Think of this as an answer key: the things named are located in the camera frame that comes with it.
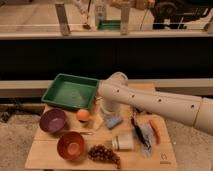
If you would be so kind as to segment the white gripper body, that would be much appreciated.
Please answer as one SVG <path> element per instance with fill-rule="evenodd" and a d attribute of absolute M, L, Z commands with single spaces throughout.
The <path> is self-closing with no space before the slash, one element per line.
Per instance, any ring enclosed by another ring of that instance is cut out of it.
<path fill-rule="evenodd" d="M 109 78 L 108 81 L 116 82 L 122 85 L 127 85 L 128 77 L 123 72 L 115 72 Z M 101 101 L 101 110 L 104 114 L 115 114 L 120 108 L 120 104 L 106 98 Z"/>

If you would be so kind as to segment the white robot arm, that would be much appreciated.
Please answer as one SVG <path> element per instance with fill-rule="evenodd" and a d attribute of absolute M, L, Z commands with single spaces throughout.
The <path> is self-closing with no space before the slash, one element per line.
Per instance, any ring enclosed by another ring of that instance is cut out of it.
<path fill-rule="evenodd" d="M 130 88 L 122 72 L 99 83 L 98 94 L 117 102 L 180 122 L 213 135 L 213 99 Z"/>

